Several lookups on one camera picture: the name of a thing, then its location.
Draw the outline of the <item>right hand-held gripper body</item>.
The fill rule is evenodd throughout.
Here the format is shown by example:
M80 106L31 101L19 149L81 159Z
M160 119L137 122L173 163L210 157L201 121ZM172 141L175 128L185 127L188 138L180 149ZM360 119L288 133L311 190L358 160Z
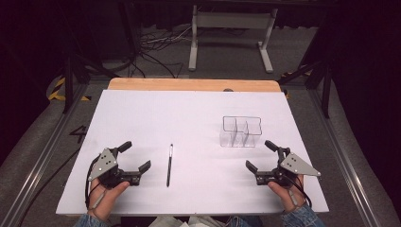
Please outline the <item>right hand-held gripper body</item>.
M321 176L321 172L308 164L301 157L291 152L289 148L270 147L278 155L277 167L271 171L255 170L257 185L267 185L270 182L290 188L295 185L299 175Z

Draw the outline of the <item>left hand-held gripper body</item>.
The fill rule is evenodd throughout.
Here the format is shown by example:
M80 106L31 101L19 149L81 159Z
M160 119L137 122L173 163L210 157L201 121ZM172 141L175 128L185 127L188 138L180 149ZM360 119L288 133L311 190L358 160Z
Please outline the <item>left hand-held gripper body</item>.
M124 151L121 148L103 149L94 165L90 168L87 180L92 182L98 179L108 189L114 188L123 182L128 182L130 186L139 185L141 180L140 171L124 171L118 166L118 154Z

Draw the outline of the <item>person's right hand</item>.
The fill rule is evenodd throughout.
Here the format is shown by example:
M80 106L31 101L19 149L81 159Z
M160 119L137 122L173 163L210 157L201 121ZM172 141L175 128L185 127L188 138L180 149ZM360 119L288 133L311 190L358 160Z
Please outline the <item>person's right hand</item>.
M306 203L305 195L301 191L304 188L303 175L297 176L295 185L291 188L284 188L275 182L269 182L268 187L280 198L286 213L295 211Z

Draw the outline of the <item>person's left hand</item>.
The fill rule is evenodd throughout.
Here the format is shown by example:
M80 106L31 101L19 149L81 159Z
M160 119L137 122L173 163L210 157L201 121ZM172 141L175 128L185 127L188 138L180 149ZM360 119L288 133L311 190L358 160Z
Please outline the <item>person's left hand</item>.
M107 189L98 179L94 179L91 181L87 214L106 222L116 200L129 186L128 182L123 182L112 189Z

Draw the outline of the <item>black and white striped pen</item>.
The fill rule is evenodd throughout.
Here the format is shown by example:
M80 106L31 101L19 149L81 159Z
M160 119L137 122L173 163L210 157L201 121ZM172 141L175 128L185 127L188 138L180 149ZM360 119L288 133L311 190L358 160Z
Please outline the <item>black and white striped pen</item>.
M169 187L169 185L170 185L173 149L174 149L174 145L170 144L169 153L168 153L167 174L166 174L166 187Z

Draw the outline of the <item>clear plastic divided organiser box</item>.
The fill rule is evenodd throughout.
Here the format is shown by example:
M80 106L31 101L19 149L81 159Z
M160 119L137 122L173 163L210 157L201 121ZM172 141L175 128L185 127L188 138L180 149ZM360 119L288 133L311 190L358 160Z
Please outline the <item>clear plastic divided organiser box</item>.
M224 148L254 148L262 135L262 120L256 116L223 116L219 135Z

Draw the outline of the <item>person's blue jeans lap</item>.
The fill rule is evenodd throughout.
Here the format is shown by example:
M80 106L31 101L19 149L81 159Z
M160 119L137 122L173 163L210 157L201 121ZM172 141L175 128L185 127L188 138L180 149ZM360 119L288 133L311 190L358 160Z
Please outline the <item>person's blue jeans lap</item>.
M263 227L258 216L233 216L228 219L225 227Z

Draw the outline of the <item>white table cover board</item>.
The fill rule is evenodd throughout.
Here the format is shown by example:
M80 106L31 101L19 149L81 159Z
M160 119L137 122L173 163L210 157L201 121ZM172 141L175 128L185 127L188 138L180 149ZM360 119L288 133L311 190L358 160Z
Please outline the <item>white table cover board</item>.
M256 116L262 135L254 148L224 148L219 143L223 116ZM118 157L120 168L150 169L137 186L117 200L121 216L265 215L279 213L279 198L257 185L245 164L261 170L277 165L270 140L307 159L304 142L281 92L160 92L106 90L57 207L60 215L85 212L85 177L90 163L105 148L131 141ZM168 153L174 145L170 185Z

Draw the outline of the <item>white cloth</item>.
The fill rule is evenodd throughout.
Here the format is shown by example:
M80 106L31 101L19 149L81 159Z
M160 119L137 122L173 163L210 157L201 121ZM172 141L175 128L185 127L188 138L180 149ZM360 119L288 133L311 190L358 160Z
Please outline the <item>white cloth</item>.
M226 227L226 224L206 216L190 217L189 220L157 217L148 227Z

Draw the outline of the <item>yellow and black floor tape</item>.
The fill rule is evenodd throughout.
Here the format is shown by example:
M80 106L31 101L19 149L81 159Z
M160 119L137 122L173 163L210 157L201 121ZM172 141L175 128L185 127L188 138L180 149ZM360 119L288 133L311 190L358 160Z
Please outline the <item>yellow and black floor tape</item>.
M64 85L64 83L65 83L65 77L60 77L47 98L49 100L65 101L66 96L60 94L61 87Z

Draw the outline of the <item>aluminium floor rail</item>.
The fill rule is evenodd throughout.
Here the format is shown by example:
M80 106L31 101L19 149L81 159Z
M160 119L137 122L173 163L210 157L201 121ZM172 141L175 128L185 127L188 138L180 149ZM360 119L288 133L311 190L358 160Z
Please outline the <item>aluminium floor rail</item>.
M369 202L367 194L365 193L365 190L354 167L352 166L351 161L340 145L331 120L326 118L323 113L319 94L315 90L308 90L307 92L315 107L315 110L319 114L319 117L323 123L323 127L330 138L331 144L334 147L334 156L365 226L382 227L379 219L375 215L374 209Z
M52 101L0 167L0 227L14 227L22 219L87 87L87 84L76 86L66 113L62 112L63 102Z

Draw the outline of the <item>white metal stand frame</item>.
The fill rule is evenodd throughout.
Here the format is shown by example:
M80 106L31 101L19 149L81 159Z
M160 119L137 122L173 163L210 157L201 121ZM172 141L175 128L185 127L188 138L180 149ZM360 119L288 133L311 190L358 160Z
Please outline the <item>white metal stand frame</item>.
M239 12L205 12L197 6L192 9L192 39L189 54L188 70L197 69L198 56L198 28L244 28L264 29L265 38L257 43L265 71L273 72L270 56L267 50L270 35L276 20L278 9L272 9L269 13L239 13Z

